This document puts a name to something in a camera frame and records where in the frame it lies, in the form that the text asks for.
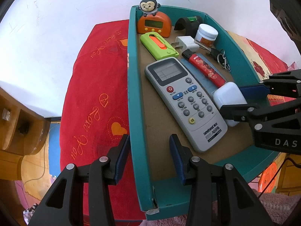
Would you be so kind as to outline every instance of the orange digital timer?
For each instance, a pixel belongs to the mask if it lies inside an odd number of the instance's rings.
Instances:
[[[169,37],[171,32],[171,20],[162,12],[157,12],[155,16],[149,14],[146,17],[142,16],[137,23],[139,34],[147,32],[157,32],[162,37]]]

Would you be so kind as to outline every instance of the jar lid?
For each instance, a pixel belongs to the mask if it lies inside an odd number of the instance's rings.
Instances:
[[[199,31],[200,31],[200,33],[203,33],[204,35],[206,35],[208,37],[213,37],[213,38],[216,38],[217,35],[219,34],[215,28],[213,28],[212,26],[207,25],[207,24],[200,24]]]

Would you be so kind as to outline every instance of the wooden cabinet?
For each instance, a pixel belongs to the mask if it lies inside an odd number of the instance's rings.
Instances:
[[[9,120],[2,112],[10,112]],[[21,180],[23,156],[43,147],[50,122],[31,111],[0,88],[0,179]]]
[[[297,164],[301,164],[301,155],[288,154]],[[280,171],[276,193],[295,195],[301,193],[301,169],[291,161],[286,161]]]

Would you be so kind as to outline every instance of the jar label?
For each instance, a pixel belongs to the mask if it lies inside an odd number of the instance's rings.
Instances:
[[[209,48],[211,48],[214,41],[213,40],[207,40],[206,38],[202,37],[200,43],[207,46],[207,47],[209,47]]]

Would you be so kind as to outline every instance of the key ring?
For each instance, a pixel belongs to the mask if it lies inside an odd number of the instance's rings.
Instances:
[[[231,68],[230,68],[230,65],[228,64],[227,58],[225,56],[225,50],[222,49],[220,52],[221,53],[217,55],[217,62],[219,63],[219,65],[221,67],[223,67],[225,70],[227,70],[230,73],[231,72]],[[223,64],[219,61],[219,56],[223,57],[223,60],[224,60]]]

